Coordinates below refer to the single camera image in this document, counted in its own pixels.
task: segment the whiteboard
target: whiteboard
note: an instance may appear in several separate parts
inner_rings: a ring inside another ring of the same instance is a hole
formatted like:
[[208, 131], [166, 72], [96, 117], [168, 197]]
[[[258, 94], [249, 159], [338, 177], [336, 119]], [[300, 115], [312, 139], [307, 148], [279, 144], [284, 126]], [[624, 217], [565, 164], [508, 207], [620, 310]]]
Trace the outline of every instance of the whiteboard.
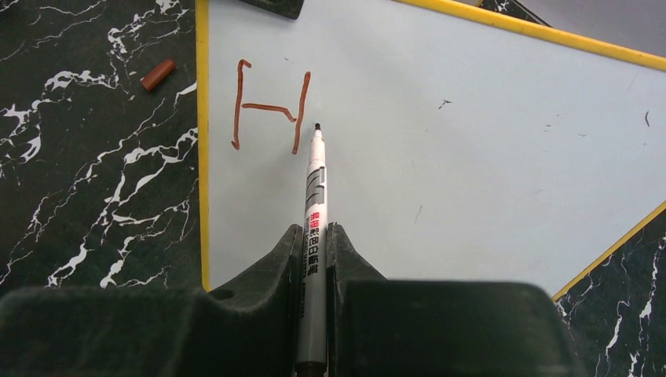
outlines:
[[[329, 220], [389, 278], [553, 295], [664, 200], [662, 71], [387, 0], [209, 7], [211, 287], [302, 222], [315, 122]], [[295, 124], [255, 108], [232, 147], [241, 59], [240, 103], [294, 118], [311, 72], [296, 155]]]

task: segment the yellow border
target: yellow border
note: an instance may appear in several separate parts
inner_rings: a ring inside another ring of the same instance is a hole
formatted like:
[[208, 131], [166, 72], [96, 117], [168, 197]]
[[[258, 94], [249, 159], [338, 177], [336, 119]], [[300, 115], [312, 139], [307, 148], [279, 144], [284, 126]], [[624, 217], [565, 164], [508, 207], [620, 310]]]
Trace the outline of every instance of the yellow border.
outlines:
[[593, 269], [595, 269], [598, 265], [602, 264], [606, 260], [606, 258], [609, 257], [612, 253], [614, 253], [620, 246], [624, 245], [627, 241], [629, 241], [630, 238], [632, 238], [636, 233], [639, 232], [639, 230], [645, 228], [650, 221], [654, 220], [654, 218], [666, 210], [666, 202], [663, 202], [659, 207], [657, 207], [655, 210], [653, 210], [650, 214], [647, 215], [646, 218], [642, 219], [641, 222], [636, 224], [635, 227], [633, 227], [627, 234], [625, 234], [622, 238], [620, 238], [616, 243], [614, 243], [611, 247], [609, 247], [608, 250], [604, 254], [602, 254], [597, 260], [592, 262], [591, 265], [589, 265], [586, 269], [583, 270], [582, 273], [579, 273], [578, 276], [573, 278], [568, 284], [566, 284], [555, 296], [553, 296], [553, 301], [557, 301], [560, 297], [562, 297], [571, 287], [576, 285], [580, 280], [582, 280], [584, 277], [588, 275]]
[[559, 45], [581, 49], [589, 53], [596, 53], [604, 57], [628, 61], [648, 68], [666, 71], [666, 58], [642, 53], [634, 49], [615, 46], [610, 43], [601, 42], [596, 39], [575, 35], [567, 31], [561, 31], [552, 27], [534, 24], [529, 21], [519, 20], [489, 10], [473, 7], [451, 0], [396, 0], [406, 4], [420, 6], [422, 8], [436, 10], [452, 16], [471, 20], [480, 24], [499, 27], [504, 30], [513, 31], [518, 34], [528, 35], [544, 41], [558, 43]]
[[208, 237], [208, 0], [196, 0], [196, 118], [199, 127], [201, 284], [210, 291]]

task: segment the marker barrel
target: marker barrel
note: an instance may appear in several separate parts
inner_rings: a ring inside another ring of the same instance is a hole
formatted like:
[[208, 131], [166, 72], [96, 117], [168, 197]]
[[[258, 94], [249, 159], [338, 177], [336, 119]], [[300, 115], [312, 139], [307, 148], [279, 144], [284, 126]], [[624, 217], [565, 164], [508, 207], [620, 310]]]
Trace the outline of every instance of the marker barrel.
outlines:
[[316, 130], [310, 143], [303, 223], [301, 302], [298, 313], [298, 377], [322, 376], [328, 358], [326, 338], [326, 232], [328, 191], [324, 139]]

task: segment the black object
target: black object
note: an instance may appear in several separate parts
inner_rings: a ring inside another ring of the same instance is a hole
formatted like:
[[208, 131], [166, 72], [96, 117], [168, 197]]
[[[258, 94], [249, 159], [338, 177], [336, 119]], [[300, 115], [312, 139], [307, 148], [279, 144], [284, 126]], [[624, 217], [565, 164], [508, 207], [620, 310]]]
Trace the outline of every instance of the black object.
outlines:
[[[329, 375], [582, 376], [525, 284], [385, 280], [329, 225]], [[203, 290], [24, 288], [0, 301], [0, 375], [289, 376], [302, 228]]]
[[301, 14], [303, 0], [240, 0], [275, 14], [296, 20]]

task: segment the black marble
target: black marble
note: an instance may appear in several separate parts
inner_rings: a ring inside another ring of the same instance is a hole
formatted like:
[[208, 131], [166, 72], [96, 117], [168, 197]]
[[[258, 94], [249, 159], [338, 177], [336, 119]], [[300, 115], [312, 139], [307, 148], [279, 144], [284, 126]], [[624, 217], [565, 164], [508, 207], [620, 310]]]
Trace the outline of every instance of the black marble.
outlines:
[[199, 286], [194, 0], [2, 0], [0, 82], [0, 295]]
[[524, 5], [515, 0], [482, 0], [479, 7], [519, 18], [521, 20], [548, 26], [548, 24], [541, 20], [536, 14], [532, 13], [529, 9], [525, 8]]
[[556, 301], [590, 376], [666, 375], [666, 211]]

